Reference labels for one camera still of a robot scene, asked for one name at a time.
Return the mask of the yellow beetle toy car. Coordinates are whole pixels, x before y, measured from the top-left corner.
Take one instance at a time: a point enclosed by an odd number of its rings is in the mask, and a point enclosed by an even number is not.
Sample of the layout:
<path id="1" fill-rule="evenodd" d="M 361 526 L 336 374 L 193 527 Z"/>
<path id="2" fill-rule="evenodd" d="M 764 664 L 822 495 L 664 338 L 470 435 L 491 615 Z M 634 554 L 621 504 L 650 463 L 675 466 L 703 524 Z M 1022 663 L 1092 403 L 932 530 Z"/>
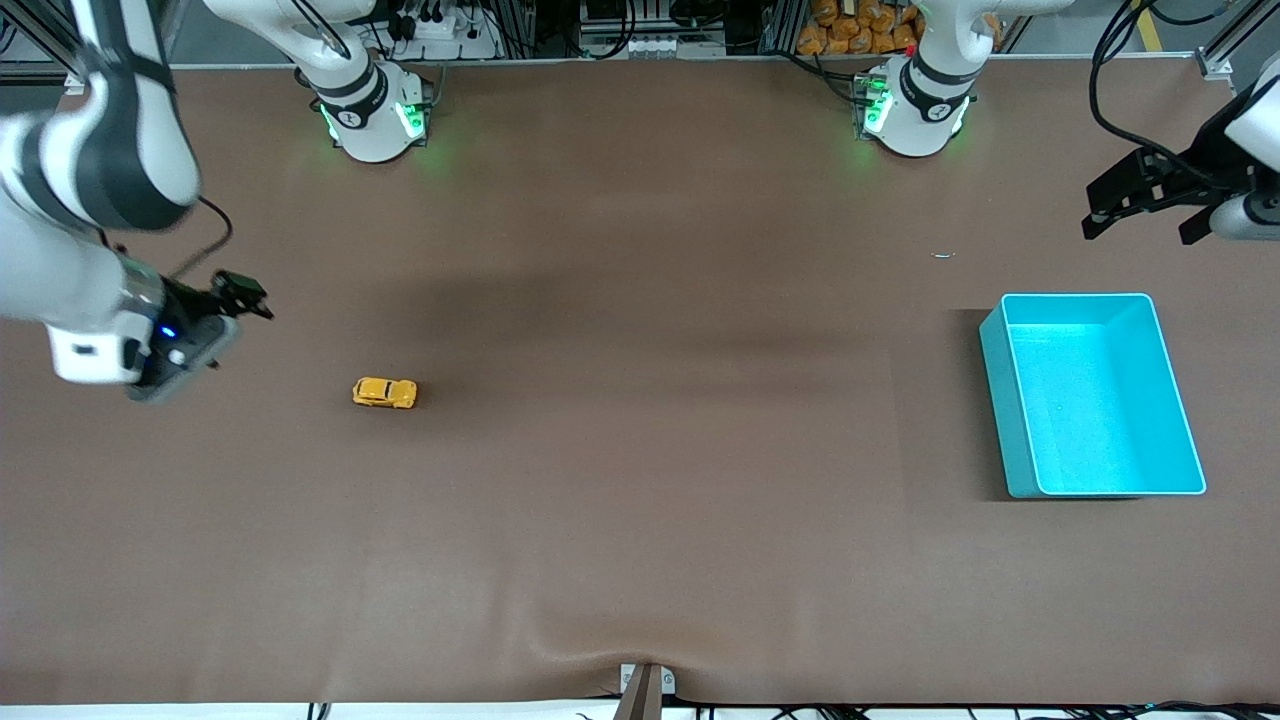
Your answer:
<path id="1" fill-rule="evenodd" d="M 365 407 L 412 409 L 419 401 L 419 384 L 410 379 L 366 375 L 355 383 L 352 401 Z"/>

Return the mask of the turquoise plastic bin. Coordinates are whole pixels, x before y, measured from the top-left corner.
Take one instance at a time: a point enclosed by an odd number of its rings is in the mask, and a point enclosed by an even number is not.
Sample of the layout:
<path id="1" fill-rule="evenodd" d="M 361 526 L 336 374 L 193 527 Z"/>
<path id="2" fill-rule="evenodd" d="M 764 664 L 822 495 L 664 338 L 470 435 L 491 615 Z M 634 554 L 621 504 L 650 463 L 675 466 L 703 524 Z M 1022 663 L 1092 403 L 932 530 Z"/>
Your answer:
<path id="1" fill-rule="evenodd" d="M 1206 492 L 1151 296 L 1007 293 L 979 337 L 1014 498 Z"/>

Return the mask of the white power strip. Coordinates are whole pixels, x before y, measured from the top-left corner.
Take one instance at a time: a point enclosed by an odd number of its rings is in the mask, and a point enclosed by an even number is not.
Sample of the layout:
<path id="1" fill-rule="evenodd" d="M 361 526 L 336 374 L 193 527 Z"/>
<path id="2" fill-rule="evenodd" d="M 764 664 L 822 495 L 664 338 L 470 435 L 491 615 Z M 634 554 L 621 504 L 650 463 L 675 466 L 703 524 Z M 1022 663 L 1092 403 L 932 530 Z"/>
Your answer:
<path id="1" fill-rule="evenodd" d="M 387 0 L 392 60 L 483 61 L 507 58 L 495 15 L 479 0 Z"/>

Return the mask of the brown table mat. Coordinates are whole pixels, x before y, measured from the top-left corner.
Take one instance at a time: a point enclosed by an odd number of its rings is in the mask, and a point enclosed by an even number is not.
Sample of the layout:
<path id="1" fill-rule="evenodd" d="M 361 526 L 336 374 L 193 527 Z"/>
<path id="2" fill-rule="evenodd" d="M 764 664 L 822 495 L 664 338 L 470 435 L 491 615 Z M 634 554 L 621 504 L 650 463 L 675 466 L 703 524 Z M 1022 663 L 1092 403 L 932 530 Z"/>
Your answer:
<path id="1" fill-rule="evenodd" d="M 275 316 L 161 406 L 0 322 L 0 705 L 1280 701 L 1280 247 L 1089 242 L 1084 60 L 888 155 L 783 61 L 451 69 L 430 143 L 289 70 L 180 113 Z M 955 252 L 934 259 L 932 252 Z M 978 327 L 1144 292 L 1208 482 L 1009 498 Z M 412 409 L 352 401 L 366 375 Z"/>

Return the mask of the aluminium frame profile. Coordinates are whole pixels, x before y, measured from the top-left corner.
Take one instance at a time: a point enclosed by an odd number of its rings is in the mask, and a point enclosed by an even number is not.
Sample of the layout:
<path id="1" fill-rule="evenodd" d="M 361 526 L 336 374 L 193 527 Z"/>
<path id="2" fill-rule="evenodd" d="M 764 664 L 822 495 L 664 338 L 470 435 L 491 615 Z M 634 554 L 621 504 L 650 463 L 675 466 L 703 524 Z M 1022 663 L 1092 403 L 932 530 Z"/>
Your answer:
<path id="1" fill-rule="evenodd" d="M 0 85 L 61 86 L 79 47 L 70 0 L 0 0 Z"/>
<path id="2" fill-rule="evenodd" d="M 1197 49 L 1196 56 L 1206 79 L 1228 79 L 1236 69 L 1233 58 L 1245 49 L 1270 20 L 1280 20 L 1280 0 L 1234 0 L 1233 10 L 1212 38 Z"/>

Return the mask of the metal table clamp bracket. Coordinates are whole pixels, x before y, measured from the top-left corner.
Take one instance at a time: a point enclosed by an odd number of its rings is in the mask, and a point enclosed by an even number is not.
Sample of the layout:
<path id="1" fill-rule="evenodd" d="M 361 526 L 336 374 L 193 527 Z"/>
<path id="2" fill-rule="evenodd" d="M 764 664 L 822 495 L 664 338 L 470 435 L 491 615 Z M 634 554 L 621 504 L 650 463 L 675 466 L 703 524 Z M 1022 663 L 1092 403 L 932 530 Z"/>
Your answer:
<path id="1" fill-rule="evenodd" d="M 658 685 L 663 696 L 676 694 L 676 679 L 675 673 L 666 666 L 657 664 L 622 664 L 620 666 L 620 684 L 618 694 L 625 694 L 632 680 L 636 678 L 644 678 L 648 673 L 648 678 L 652 685 Z"/>

